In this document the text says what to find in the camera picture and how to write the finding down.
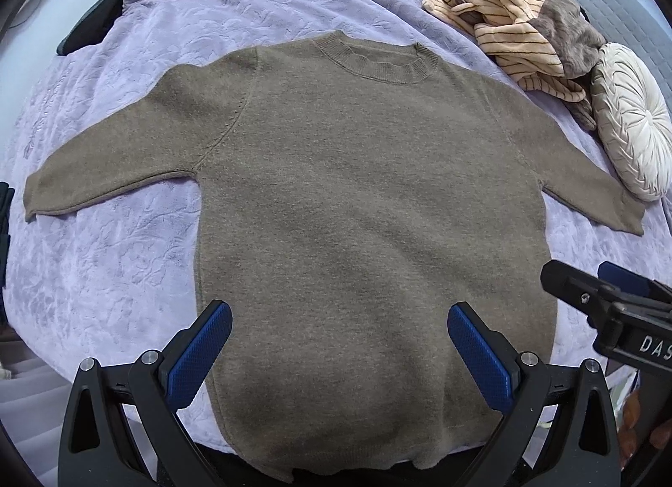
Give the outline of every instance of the gray quilted fabric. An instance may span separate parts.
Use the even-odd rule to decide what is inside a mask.
[[[637,0],[576,0],[608,42],[626,45],[656,78],[672,112],[672,39]]]

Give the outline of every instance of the brown sweater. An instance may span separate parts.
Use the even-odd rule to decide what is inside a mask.
[[[285,481],[429,468],[486,438],[497,415],[446,316],[468,300],[549,358],[542,189],[643,233],[643,206],[516,90],[342,33],[169,70],[28,178],[26,219],[176,176],[202,193],[198,309],[233,309],[207,379],[218,424]]]

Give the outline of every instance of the ribbed collar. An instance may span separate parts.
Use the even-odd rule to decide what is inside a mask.
[[[317,47],[338,65],[352,73],[365,78],[371,78],[381,82],[413,84],[424,80],[436,69],[439,60],[438,55],[428,48],[413,43],[412,45],[389,45],[370,40],[358,40],[350,38],[340,31],[332,32],[324,36],[314,38]],[[355,53],[352,46],[376,52],[400,53],[402,55],[414,55],[412,62],[395,65],[391,62],[374,62],[365,55]]]

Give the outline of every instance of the round pillow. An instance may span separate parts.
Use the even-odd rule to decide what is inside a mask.
[[[591,93],[597,131],[618,176],[641,200],[660,199],[672,183],[672,124],[653,75],[633,50],[606,43]]]

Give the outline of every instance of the bolt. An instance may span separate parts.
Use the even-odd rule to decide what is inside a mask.
[[[600,370],[599,362],[597,360],[593,360],[592,358],[588,358],[586,360],[585,364],[586,364],[586,369],[591,373],[597,373]]]
[[[84,358],[82,362],[79,363],[79,368],[82,372],[88,372],[95,365],[93,358]]]
[[[157,353],[156,351],[147,351],[142,355],[141,358],[142,363],[147,364],[148,366],[152,365],[158,359],[159,359],[159,353]]]
[[[523,353],[520,355],[520,359],[527,366],[536,366],[539,363],[539,358],[534,353]]]

